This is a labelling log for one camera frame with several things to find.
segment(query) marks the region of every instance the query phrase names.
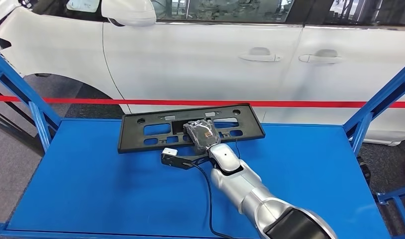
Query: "car door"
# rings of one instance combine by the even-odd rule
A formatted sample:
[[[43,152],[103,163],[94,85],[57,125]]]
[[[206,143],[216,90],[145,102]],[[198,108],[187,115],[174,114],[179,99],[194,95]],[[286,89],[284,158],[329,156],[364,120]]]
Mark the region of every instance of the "car door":
[[[389,8],[384,6],[389,1],[382,2],[380,10],[375,5],[368,7],[355,0],[348,14],[343,7],[350,1],[341,1],[340,5],[334,2],[328,13],[330,17],[323,25],[305,26],[280,98],[368,101],[400,71],[405,66],[405,27],[376,25],[401,25],[400,22],[405,21],[405,8],[393,12],[393,15],[399,14],[399,21],[395,21],[394,16],[388,18]],[[288,108],[267,112],[265,121],[341,124],[356,111],[353,108]],[[386,110],[372,122],[367,139],[386,144],[404,140],[405,109]]]
[[[133,113],[183,108],[186,100],[275,100],[302,25],[281,24],[293,1],[153,1],[149,27],[103,26],[114,82]],[[264,109],[257,109],[262,120]]]

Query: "rectangular slot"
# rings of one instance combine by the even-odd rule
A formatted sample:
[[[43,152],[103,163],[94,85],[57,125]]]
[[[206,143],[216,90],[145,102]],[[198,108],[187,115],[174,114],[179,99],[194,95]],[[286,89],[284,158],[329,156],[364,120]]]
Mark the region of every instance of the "rectangular slot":
[[[148,139],[144,140],[145,145],[153,145],[153,144],[157,144],[158,142],[159,142],[159,139],[157,139],[157,138],[148,138]]]
[[[223,118],[214,120],[214,127],[216,128],[231,128],[238,126],[239,122],[236,118]]]
[[[237,136],[242,136],[243,135],[241,130],[232,130],[231,132],[229,132],[229,134],[232,137],[237,137]]]
[[[164,116],[164,120],[176,120],[176,116]]]
[[[215,112],[206,112],[205,117],[213,117],[215,116]]]
[[[166,143],[177,143],[177,142],[179,142],[179,138],[177,136],[167,137]]]
[[[170,124],[161,123],[161,124],[152,124],[144,127],[144,135],[157,135],[170,133]]]
[[[189,138],[189,135],[184,134],[184,136],[182,136],[182,140],[185,142],[191,142],[191,138]]]

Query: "red rope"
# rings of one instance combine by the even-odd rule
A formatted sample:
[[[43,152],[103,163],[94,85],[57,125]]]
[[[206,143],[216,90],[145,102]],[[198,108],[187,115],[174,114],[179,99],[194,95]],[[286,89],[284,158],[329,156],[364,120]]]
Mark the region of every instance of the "red rope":
[[[167,106],[224,106],[250,103],[253,107],[300,107],[300,108],[361,108],[364,101],[177,101],[177,100],[112,100],[112,99],[67,99],[43,98],[52,104],[97,104],[97,105],[167,105]],[[0,102],[19,102],[15,96],[0,96]],[[405,102],[395,102],[391,108],[405,108]]]

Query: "blue table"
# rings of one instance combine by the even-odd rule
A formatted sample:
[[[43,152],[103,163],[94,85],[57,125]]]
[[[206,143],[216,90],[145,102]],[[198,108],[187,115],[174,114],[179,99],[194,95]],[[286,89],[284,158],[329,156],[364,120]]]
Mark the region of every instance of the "blue table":
[[[265,139],[238,147],[273,194],[322,216],[340,239],[390,238],[343,126],[263,128]],[[214,238],[202,174],[161,164],[161,151],[118,154],[119,131],[119,120],[62,120],[2,236]],[[215,188],[213,227],[259,238]]]

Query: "robotic arm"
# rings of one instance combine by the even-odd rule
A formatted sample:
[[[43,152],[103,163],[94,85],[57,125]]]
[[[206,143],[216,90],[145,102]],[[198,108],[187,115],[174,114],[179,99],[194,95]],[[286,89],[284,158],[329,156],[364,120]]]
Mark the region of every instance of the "robotic arm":
[[[337,239],[320,216],[272,195],[260,176],[220,143],[211,120],[192,121],[184,128],[196,152],[205,151],[212,160],[212,183],[251,221],[261,239]]]

